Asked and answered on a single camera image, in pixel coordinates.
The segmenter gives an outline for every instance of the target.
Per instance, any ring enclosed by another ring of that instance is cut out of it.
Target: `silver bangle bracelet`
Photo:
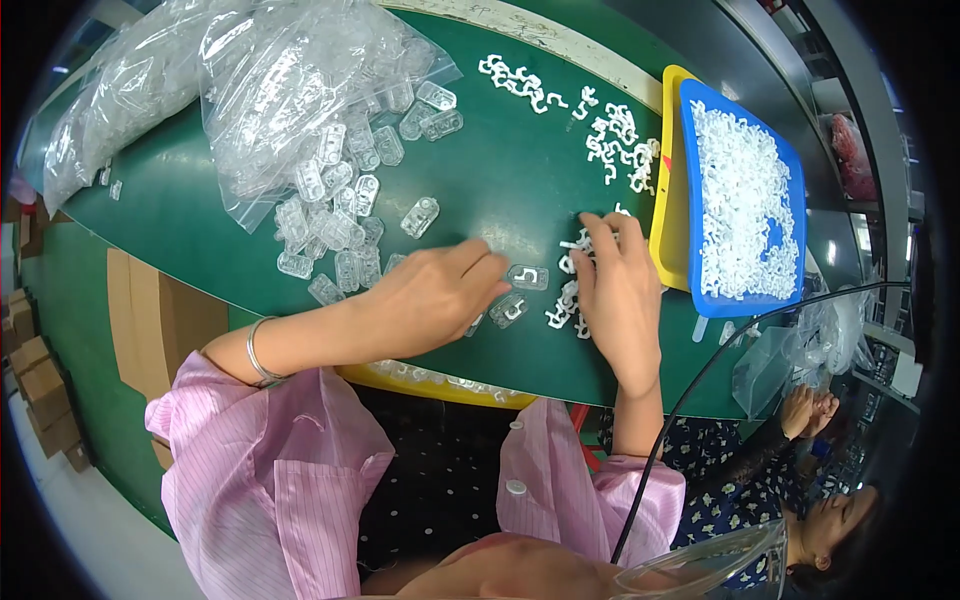
[[[253,365],[253,368],[256,369],[256,372],[260,373],[260,376],[263,377],[263,381],[266,383],[274,383],[276,381],[283,381],[286,377],[278,375],[273,372],[269,372],[260,365],[260,361],[256,360],[256,354],[253,353],[253,334],[256,333],[256,329],[260,327],[260,324],[264,321],[269,321],[270,319],[276,319],[276,317],[264,317],[256,323],[250,326],[250,331],[247,333],[247,357],[250,358],[250,362]]]

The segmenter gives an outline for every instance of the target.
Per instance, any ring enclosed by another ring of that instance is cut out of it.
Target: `floral dress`
[[[684,474],[686,503],[672,549],[782,518],[780,502],[805,515],[793,444],[769,419],[741,440],[735,420],[679,418],[663,442],[663,462]],[[612,447],[612,411],[601,417],[600,443]],[[761,557],[724,583],[752,588],[767,580]]]

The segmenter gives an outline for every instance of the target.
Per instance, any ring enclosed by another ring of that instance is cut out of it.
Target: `pink striped shirt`
[[[517,420],[500,449],[501,529],[607,560],[645,461],[613,456],[590,476],[558,400],[539,398]],[[170,441],[163,506],[208,597],[360,593],[360,512],[394,447],[333,370],[259,390],[194,352],[173,390],[147,405],[146,427]],[[524,493],[508,492],[513,480]],[[621,564],[669,550],[683,501],[683,476],[657,463]]]

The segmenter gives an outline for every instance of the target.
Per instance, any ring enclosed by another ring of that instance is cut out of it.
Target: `left hand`
[[[509,266],[480,239],[410,254],[369,292],[345,300],[356,310],[368,362],[416,356],[461,338],[510,291],[500,279]]]
[[[840,407],[840,400],[830,392],[813,399],[813,410],[810,414],[810,420],[806,424],[804,432],[800,434],[801,438],[812,438],[824,430],[837,408]]]

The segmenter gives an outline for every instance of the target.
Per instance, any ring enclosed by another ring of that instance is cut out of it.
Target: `cardboard box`
[[[77,429],[77,422],[73,419],[73,413],[67,413],[53,424],[45,429],[40,428],[36,422],[34,409],[27,407],[27,417],[30,419],[30,425],[34,428],[36,439],[43,448],[43,453],[50,458],[61,450],[68,450],[80,441],[80,430]]]
[[[170,453],[170,448],[157,440],[150,440],[150,445],[154,447],[156,460],[160,463],[160,466],[163,467],[163,470],[170,470],[170,467],[174,465],[174,455]]]
[[[36,426],[40,429],[51,426],[70,410],[70,396],[67,394],[66,385],[51,359],[48,358],[25,372],[20,377],[20,382],[20,392],[30,402]]]
[[[3,318],[3,333],[0,333],[0,342],[3,344],[3,355],[10,356],[20,348],[20,341],[16,339],[16,330],[13,329],[13,320]]]
[[[8,195],[3,202],[3,222],[19,223],[20,214],[20,202],[18,202],[17,199],[12,195]]]
[[[75,444],[73,447],[64,450],[63,455],[66,456],[66,460],[70,461],[70,467],[73,467],[78,473],[90,466],[90,459],[84,452],[83,443]]]
[[[43,254],[43,228],[36,216],[20,216],[20,258],[33,258]]]
[[[46,358],[50,358],[47,345],[43,342],[43,338],[36,336],[11,353],[10,366],[13,367],[13,374],[22,377],[23,373],[39,365]]]
[[[225,302],[116,249],[107,251],[107,295],[120,380],[147,400],[170,391],[190,352],[228,331]]]
[[[13,290],[9,296],[5,296],[3,303],[9,306],[14,302],[19,302],[21,300],[26,300],[26,299],[27,299],[27,290],[21,287],[19,289]]]
[[[34,330],[34,308],[27,299],[11,302],[10,319],[13,335],[16,338],[16,347],[20,348],[29,340],[36,337]]]

